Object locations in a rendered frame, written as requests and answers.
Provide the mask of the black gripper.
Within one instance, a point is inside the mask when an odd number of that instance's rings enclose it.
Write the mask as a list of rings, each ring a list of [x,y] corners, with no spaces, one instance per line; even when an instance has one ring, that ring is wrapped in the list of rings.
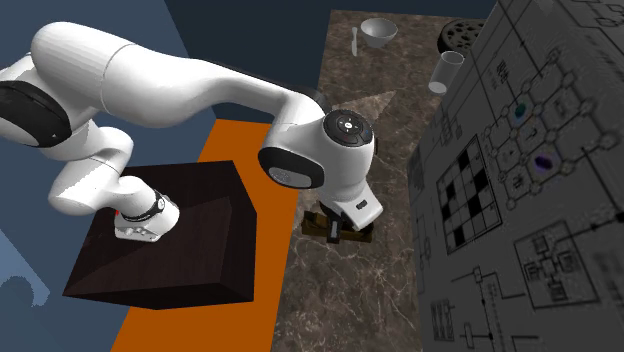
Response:
[[[321,211],[327,217],[327,242],[332,244],[338,244],[340,242],[340,234],[342,230],[351,230],[352,222],[341,211],[336,212],[330,207],[326,206],[323,202],[319,202]]]

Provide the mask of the brown wooden box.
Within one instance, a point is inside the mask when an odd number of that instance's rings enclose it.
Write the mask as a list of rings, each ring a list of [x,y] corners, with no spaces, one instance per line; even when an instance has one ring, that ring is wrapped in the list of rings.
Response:
[[[321,213],[315,213],[310,211],[304,212],[303,220],[301,221],[301,232],[304,235],[325,237],[327,241],[327,217]],[[374,224],[371,223],[361,230],[342,230],[340,234],[340,241],[355,241],[370,243],[372,241],[372,232],[374,230]]]

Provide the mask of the dark brown robot stand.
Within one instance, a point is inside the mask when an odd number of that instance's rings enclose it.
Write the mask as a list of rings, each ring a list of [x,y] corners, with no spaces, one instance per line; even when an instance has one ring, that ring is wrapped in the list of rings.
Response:
[[[114,212],[96,213],[64,296],[149,309],[250,302],[257,214],[231,161],[129,167],[169,196],[175,227],[154,243],[115,236]]]

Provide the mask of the clear glass cup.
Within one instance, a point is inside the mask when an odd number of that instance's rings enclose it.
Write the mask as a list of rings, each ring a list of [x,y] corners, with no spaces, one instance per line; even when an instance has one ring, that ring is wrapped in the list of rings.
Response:
[[[429,91],[438,96],[445,95],[463,62],[464,56],[459,52],[445,51],[441,53],[428,83]]]

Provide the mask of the grey bowl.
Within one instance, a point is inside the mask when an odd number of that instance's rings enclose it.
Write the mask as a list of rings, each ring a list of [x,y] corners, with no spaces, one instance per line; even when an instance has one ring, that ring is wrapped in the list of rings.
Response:
[[[396,24],[385,18],[369,18],[364,20],[360,29],[366,44],[371,48],[382,48],[398,33]]]

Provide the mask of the black round perforated trivet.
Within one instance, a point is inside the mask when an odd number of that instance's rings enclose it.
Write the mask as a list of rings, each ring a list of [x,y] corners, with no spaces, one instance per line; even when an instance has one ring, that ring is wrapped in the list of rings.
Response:
[[[485,19],[456,19],[448,22],[438,36],[438,52],[454,51],[466,57],[485,23]]]

